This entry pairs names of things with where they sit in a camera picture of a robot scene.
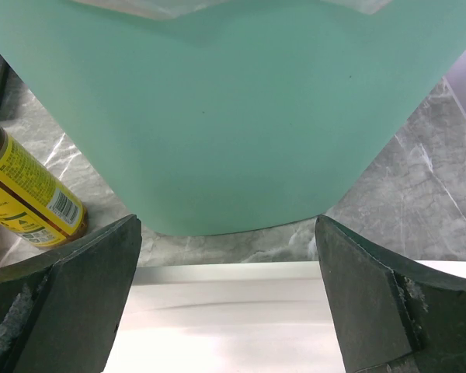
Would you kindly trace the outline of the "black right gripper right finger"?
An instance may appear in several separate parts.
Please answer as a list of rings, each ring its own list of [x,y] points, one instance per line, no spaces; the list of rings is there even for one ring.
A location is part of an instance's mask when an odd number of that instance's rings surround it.
[[[466,278],[325,215],[316,219],[315,240],[347,372],[466,372]]]

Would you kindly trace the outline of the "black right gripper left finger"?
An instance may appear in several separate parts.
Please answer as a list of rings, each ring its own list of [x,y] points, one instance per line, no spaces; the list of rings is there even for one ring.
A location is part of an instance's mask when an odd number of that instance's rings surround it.
[[[141,251],[133,214],[0,268],[0,372],[101,372]]]

